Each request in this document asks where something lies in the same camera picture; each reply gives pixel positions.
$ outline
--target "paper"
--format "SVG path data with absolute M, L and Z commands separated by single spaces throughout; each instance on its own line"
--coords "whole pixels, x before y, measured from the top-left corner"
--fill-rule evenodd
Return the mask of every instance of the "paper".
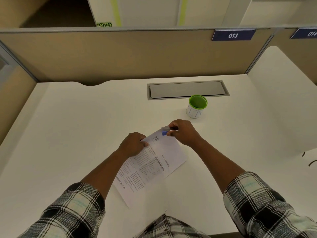
M 138 155 L 128 158 L 114 179 L 114 186 L 130 207 L 136 193 L 145 186 L 163 180 L 186 161 L 178 141 L 163 136 L 160 129 L 143 141 L 149 143 Z

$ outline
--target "cup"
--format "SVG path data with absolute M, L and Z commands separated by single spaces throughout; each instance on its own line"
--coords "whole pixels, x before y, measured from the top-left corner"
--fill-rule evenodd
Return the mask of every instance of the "cup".
M 199 118 L 203 110 L 207 107 L 207 99 L 201 95 L 193 95 L 189 98 L 189 104 L 186 113 L 189 117 Z

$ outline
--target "rolled-up sleeve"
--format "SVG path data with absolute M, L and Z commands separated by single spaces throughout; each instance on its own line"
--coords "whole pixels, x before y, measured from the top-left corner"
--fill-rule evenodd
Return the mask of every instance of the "rolled-up sleeve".
M 96 237 L 105 215 L 99 191 L 87 183 L 75 183 L 20 237 Z
M 314 220 L 299 216 L 258 175 L 244 172 L 228 185 L 224 205 L 244 237 L 317 237 Z

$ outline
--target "plaid shirt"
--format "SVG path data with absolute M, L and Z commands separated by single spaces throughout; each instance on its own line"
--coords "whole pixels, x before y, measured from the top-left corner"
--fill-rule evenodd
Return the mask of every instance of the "plaid shirt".
M 224 205 L 245 237 L 317 237 L 317 224 L 298 216 L 259 176 L 244 172 L 224 192 Z M 96 237 L 105 215 L 101 194 L 86 183 L 71 185 L 20 237 Z M 135 238 L 209 237 L 165 214 Z

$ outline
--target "person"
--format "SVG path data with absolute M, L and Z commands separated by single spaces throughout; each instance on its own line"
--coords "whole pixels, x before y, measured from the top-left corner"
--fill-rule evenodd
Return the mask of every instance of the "person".
M 317 237 L 315 221 L 297 215 L 258 175 L 246 172 L 204 140 L 190 121 L 175 120 L 169 127 L 178 127 L 178 131 L 167 135 L 192 148 L 207 166 L 244 237 Z M 20 237 L 96 237 L 111 184 L 125 160 L 148 145 L 141 141 L 144 138 L 138 132 L 129 134 L 116 151 L 81 182 L 67 188 Z M 209 236 L 163 214 L 135 237 Z

